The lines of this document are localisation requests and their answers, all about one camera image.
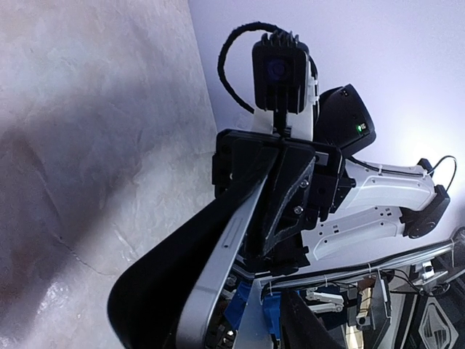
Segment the wire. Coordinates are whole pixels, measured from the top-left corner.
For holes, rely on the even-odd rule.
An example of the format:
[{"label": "wire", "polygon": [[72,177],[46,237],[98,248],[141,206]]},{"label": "wire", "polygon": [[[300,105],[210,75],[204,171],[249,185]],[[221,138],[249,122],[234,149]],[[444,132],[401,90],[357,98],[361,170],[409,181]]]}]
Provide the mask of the wire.
[{"label": "wire", "polygon": [[276,25],[268,24],[268,23],[261,23],[261,22],[254,22],[242,25],[231,32],[231,34],[227,37],[226,42],[223,44],[221,48],[221,52],[219,53],[218,57],[218,75],[219,80],[222,82],[223,86],[225,87],[226,91],[232,96],[232,98],[244,109],[246,109],[249,113],[254,113],[254,109],[246,103],[242,98],[238,96],[238,94],[234,91],[233,87],[226,79],[225,74],[225,63],[226,63],[226,55],[229,51],[230,47],[233,45],[233,42],[242,34],[248,31],[267,31],[269,33],[274,33],[276,31],[282,31],[287,33],[283,29],[277,27]]},{"label": "wire", "polygon": [[452,156],[452,155],[446,155],[446,156],[443,156],[438,162],[437,164],[432,168],[431,171],[429,171],[428,175],[434,173],[434,171],[436,170],[436,168],[441,165],[441,163],[446,160],[446,159],[453,159],[453,163],[454,163],[454,168],[453,168],[453,174],[452,174],[452,177],[450,178],[450,182],[449,182],[449,185],[448,187],[445,189],[445,191],[449,191],[449,188],[450,186],[452,185],[452,182],[453,180],[456,178],[456,173],[457,173],[457,159]]},{"label": "wire", "polygon": [[362,304],[363,304],[364,302],[366,302],[367,300],[370,300],[371,298],[373,298],[373,296],[370,296],[370,297],[365,298],[364,300],[362,300],[362,301],[360,302],[360,305],[362,305]]},{"label": "wire", "polygon": [[[399,278],[401,280],[404,280],[405,282],[408,283],[408,285],[410,287],[412,287],[412,289],[414,291],[412,292],[401,292],[401,291],[390,291],[390,293],[393,293],[393,294],[416,294],[420,297],[439,297],[439,296],[442,296],[444,293],[446,293],[449,288],[450,288],[450,284],[449,283],[446,283],[446,284],[442,284],[442,285],[438,285],[436,287],[433,288],[433,290],[431,291],[431,294],[427,294],[424,290],[422,289],[419,289],[410,279],[410,277],[407,275],[407,273],[404,271],[404,270],[400,270],[400,269],[386,269],[386,270],[383,270],[382,273],[384,274],[388,274],[386,272],[390,272],[390,271],[393,271],[394,272],[394,277],[396,278]],[[398,272],[401,272],[405,278],[403,278],[402,276],[399,276],[399,275],[395,275],[395,272],[398,271]]]},{"label": "wire", "polygon": [[[453,170],[453,174],[452,174],[452,177],[450,179],[450,182],[449,182],[449,185],[447,186],[446,190],[445,191],[449,191],[449,188],[450,186],[452,185],[452,182],[453,180],[455,179],[456,177],[456,173],[457,173],[457,159],[452,156],[452,155],[446,155],[446,156],[443,156],[436,164],[435,166],[427,172],[427,175],[432,175],[434,173],[434,171],[438,168],[439,165],[441,165],[441,163],[446,160],[446,159],[453,159],[454,160],[454,170]],[[423,177],[424,176],[424,173],[412,173],[412,172],[404,172],[404,171],[396,171],[396,170],[393,170],[393,169],[379,169],[378,167],[375,167],[375,166],[371,166],[365,162],[362,162],[360,160],[357,160],[356,158],[354,158],[353,156],[349,157],[348,158],[349,161],[353,162],[354,164],[357,164],[357,165],[360,165],[362,167],[365,167],[366,169],[370,169],[372,171],[376,171],[376,172],[380,172],[381,173],[386,173],[386,174],[391,174],[391,175],[402,175],[402,176],[410,176],[410,177]]]},{"label": "wire", "polygon": [[[352,288],[356,289],[357,292],[360,292],[360,288],[357,285],[346,284],[344,282],[338,282],[338,281],[328,281],[327,283],[322,282],[320,284],[315,284],[315,285],[312,285],[312,286],[302,286],[302,287],[298,287],[298,288],[295,288],[295,289],[292,288],[292,289],[294,291],[302,291],[302,290],[309,289],[309,288],[319,288],[319,287],[322,287],[322,286],[325,286],[325,285],[352,287]],[[286,289],[286,288],[285,287],[273,288],[273,292],[281,292],[282,289]],[[269,289],[267,289],[267,290],[263,289],[262,290],[262,298],[267,296],[268,294],[270,294]]]}]

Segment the black cable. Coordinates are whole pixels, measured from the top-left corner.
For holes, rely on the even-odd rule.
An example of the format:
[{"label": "black cable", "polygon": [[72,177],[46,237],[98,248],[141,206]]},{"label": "black cable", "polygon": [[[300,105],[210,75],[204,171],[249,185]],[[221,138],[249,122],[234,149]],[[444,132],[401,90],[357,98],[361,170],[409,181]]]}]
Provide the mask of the black cable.
[{"label": "black cable", "polygon": [[[443,285],[439,285],[439,286],[436,286],[435,288],[433,288],[431,294],[427,294],[424,290],[422,289],[419,289],[410,279],[410,277],[407,275],[407,273],[404,271],[404,270],[400,270],[400,269],[385,269],[382,271],[382,273],[386,273],[386,272],[389,272],[389,271],[393,271],[394,272],[394,277],[396,278],[399,278],[405,282],[408,283],[408,285],[410,287],[412,287],[412,289],[414,291],[412,292],[401,292],[401,291],[390,291],[390,293],[393,293],[393,294],[416,294],[420,297],[439,297],[439,296],[442,296],[444,293],[446,293],[449,288],[450,288],[450,284],[443,284]],[[401,272],[402,274],[404,274],[405,278],[403,278],[402,276],[399,276],[399,275],[395,275],[395,272],[398,271],[398,272]],[[441,292],[440,293],[437,293],[437,294],[434,294],[434,291],[437,290],[437,289],[441,289]]]},{"label": "black cable", "polygon": [[366,302],[367,300],[370,300],[371,298],[373,298],[373,296],[370,296],[370,297],[368,297],[368,298],[365,298],[364,300],[362,300],[362,301],[360,302],[360,305],[362,305],[362,304],[363,304],[364,302]]},{"label": "black cable", "polygon": [[453,168],[453,174],[452,174],[452,177],[450,178],[450,182],[449,182],[449,185],[448,187],[445,189],[445,191],[449,191],[449,188],[450,186],[452,185],[452,182],[453,180],[455,179],[456,177],[456,173],[457,173],[457,159],[452,156],[452,155],[446,155],[446,156],[443,156],[438,162],[437,164],[432,168],[431,171],[429,171],[428,175],[430,175],[431,173],[434,173],[434,171],[436,170],[436,168],[441,165],[441,163],[446,160],[446,159],[453,159],[453,163],[454,163],[454,168]]},{"label": "black cable", "polygon": [[[434,173],[434,171],[438,168],[439,165],[441,165],[441,163],[446,160],[446,159],[453,159],[454,160],[454,170],[453,170],[453,174],[452,174],[452,177],[450,179],[450,182],[449,182],[449,185],[447,186],[446,190],[445,191],[449,191],[449,188],[450,186],[452,185],[452,182],[454,180],[454,178],[456,177],[456,173],[457,173],[457,159],[452,156],[452,155],[446,155],[446,156],[443,156],[436,164],[435,166],[429,171],[427,172],[427,175],[432,175]],[[354,158],[353,156],[349,157],[348,158],[349,161],[353,162],[354,164],[357,164],[357,165],[360,165],[362,167],[365,167],[366,169],[370,169],[372,171],[376,171],[376,172],[379,172],[380,169],[378,167],[375,167],[375,166],[371,166],[365,162],[362,162],[360,160],[357,160],[356,158]],[[404,171],[395,171],[393,169],[381,169],[381,173],[386,173],[386,174],[391,174],[391,175],[402,175],[402,176],[410,176],[410,177],[423,177],[424,174],[423,173],[410,173],[410,172],[404,172]]]},{"label": "black cable", "polygon": [[232,96],[232,98],[234,98],[234,100],[242,108],[246,109],[249,113],[253,114],[254,109],[248,103],[246,103],[242,98],[240,98],[237,93],[235,93],[233,87],[227,81],[226,74],[225,74],[225,63],[226,63],[227,52],[229,51],[230,47],[233,45],[233,42],[240,35],[244,34],[247,31],[267,31],[269,33],[274,33],[276,31],[282,31],[284,33],[287,33],[287,32],[273,24],[261,23],[261,22],[249,23],[249,24],[242,25],[236,28],[235,30],[233,30],[231,34],[227,37],[225,44],[223,44],[223,47],[221,48],[221,52],[219,53],[219,57],[218,57],[218,67],[217,67],[219,80],[222,82],[226,91],[228,91],[228,93]]}]

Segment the black sensor housing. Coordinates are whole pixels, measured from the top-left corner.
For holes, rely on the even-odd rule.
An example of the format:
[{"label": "black sensor housing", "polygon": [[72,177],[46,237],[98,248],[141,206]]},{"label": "black sensor housing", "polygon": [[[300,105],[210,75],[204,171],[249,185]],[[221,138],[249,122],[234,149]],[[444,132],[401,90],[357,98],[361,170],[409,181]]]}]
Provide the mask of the black sensor housing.
[{"label": "black sensor housing", "polygon": [[309,50],[299,36],[276,31],[252,49],[256,106],[264,111],[301,113],[307,104]]},{"label": "black sensor housing", "polygon": [[349,158],[376,139],[375,126],[357,90],[348,84],[320,96],[314,141],[335,145]]}]

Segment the camera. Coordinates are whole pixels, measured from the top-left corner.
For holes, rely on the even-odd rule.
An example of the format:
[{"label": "camera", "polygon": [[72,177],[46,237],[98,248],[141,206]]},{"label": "camera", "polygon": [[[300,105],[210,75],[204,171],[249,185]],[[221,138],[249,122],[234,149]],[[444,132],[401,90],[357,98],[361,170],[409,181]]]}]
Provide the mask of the camera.
[{"label": "camera", "polygon": [[309,50],[299,36],[276,31],[252,49],[256,106],[265,111],[301,113],[307,104]]}]

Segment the white plastic cover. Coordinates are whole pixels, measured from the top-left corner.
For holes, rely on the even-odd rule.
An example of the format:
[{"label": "white plastic cover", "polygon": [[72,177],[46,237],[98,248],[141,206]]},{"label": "white plastic cover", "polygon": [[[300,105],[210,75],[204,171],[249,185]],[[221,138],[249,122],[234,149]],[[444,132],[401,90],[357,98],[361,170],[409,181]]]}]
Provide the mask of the white plastic cover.
[{"label": "white plastic cover", "polygon": [[213,198],[187,0],[3,0],[0,348],[120,348],[121,273]]}]

